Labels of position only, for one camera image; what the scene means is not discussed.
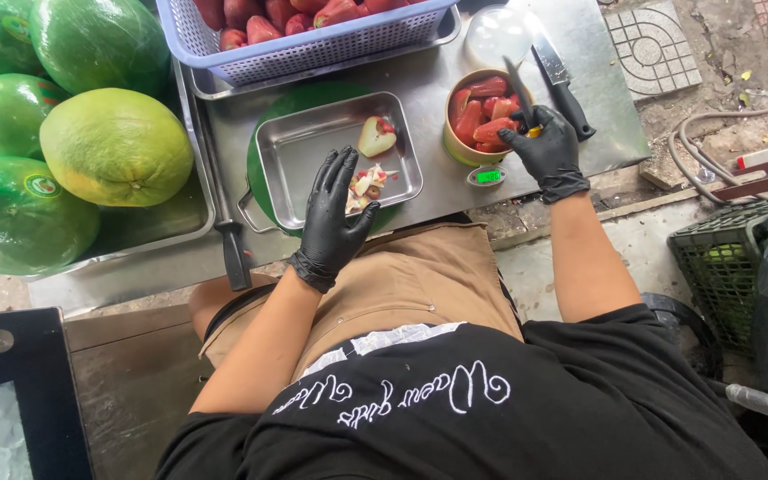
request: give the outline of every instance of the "chef's knife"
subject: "chef's knife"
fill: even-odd
[[[547,38],[547,32],[541,21],[532,12],[527,12],[526,21],[534,38],[532,48],[535,50],[542,70],[549,80],[550,94],[561,110],[561,114],[576,130],[577,140],[582,142],[594,135],[596,130],[589,125],[580,102],[577,102],[576,97],[569,90],[568,86],[571,84],[571,79],[568,76],[568,71],[565,69],[565,64],[561,62],[556,49],[553,48],[553,44]]]
[[[511,60],[508,60],[507,56],[503,56],[503,61],[508,70],[508,76],[511,79],[511,88],[517,95],[517,100],[520,102],[520,109],[523,110],[523,119],[526,125],[523,125],[523,127],[520,128],[520,134],[530,138],[539,136],[541,125],[536,125],[535,123],[535,113],[532,111],[532,100],[529,98],[529,93],[527,93],[527,87],[523,84],[523,80],[520,79],[515,64]]]

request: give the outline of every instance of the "sliced rose apple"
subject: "sliced rose apple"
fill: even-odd
[[[369,117],[360,131],[357,149],[367,158],[382,154],[396,145],[396,131],[381,117]]]

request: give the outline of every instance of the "yellow-green pomelo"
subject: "yellow-green pomelo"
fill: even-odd
[[[171,198],[191,173],[185,129],[158,100],[103,88],[80,93],[40,125],[49,170],[77,197],[110,207],[149,207]]]

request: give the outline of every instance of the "black t-shirt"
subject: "black t-shirt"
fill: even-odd
[[[350,356],[261,415],[192,413],[159,479],[768,479],[768,463],[644,304],[460,324]]]

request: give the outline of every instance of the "black nitrile glove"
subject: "black nitrile glove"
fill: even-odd
[[[323,294],[364,245],[380,207],[378,202],[369,202],[354,226],[348,226],[348,185],[356,165],[357,151],[350,145],[339,154],[330,151],[313,180],[301,247],[287,260],[299,278]]]
[[[580,171],[580,144],[571,124],[544,105],[535,105],[534,115],[535,121],[543,126],[539,136],[519,136],[508,128],[502,128],[496,134],[515,150],[527,172],[538,181],[541,201],[549,205],[592,188]],[[511,118],[524,123],[520,110]]]

